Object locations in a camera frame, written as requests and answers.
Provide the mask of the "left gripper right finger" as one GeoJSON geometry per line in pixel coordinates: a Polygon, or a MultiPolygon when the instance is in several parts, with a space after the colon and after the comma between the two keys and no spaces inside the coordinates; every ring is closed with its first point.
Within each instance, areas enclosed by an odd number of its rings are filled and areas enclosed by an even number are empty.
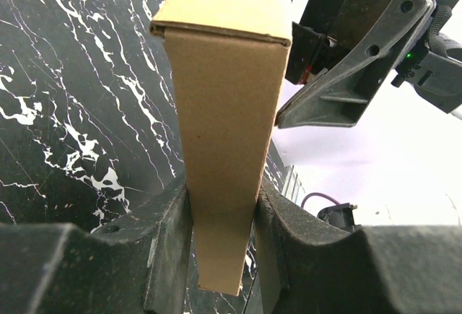
{"type": "Polygon", "coordinates": [[[265,313],[459,313],[461,229],[378,226],[348,233],[267,180],[255,210],[265,313]]]}

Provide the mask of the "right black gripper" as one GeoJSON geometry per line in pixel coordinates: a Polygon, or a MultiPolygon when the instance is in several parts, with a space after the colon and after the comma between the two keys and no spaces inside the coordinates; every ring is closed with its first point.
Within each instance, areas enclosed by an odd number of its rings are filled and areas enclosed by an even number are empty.
{"type": "Polygon", "coordinates": [[[435,7],[435,0],[308,0],[292,23],[285,79],[316,78],[281,107],[276,126],[355,126],[435,7]]]}

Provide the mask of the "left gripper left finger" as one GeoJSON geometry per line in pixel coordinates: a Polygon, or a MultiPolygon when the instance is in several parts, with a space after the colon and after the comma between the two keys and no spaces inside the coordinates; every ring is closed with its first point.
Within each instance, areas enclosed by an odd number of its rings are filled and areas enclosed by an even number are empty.
{"type": "Polygon", "coordinates": [[[1,226],[3,313],[182,313],[192,219],[184,178],[88,233],[1,226]]]}

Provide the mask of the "brown cardboard box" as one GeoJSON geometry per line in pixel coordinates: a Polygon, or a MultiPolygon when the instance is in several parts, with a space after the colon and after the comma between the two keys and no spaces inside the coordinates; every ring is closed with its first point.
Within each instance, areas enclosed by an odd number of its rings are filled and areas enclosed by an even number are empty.
{"type": "Polygon", "coordinates": [[[292,0],[166,0],[150,23],[171,66],[200,288],[240,292],[292,44],[292,0]]]}

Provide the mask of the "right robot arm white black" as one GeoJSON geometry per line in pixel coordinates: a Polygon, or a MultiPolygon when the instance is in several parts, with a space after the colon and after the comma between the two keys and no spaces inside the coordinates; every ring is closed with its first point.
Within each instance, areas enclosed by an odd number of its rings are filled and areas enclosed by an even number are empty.
{"type": "Polygon", "coordinates": [[[459,0],[308,0],[292,26],[276,126],[352,127],[392,71],[444,113],[461,107],[461,45],[441,33],[459,0]]]}

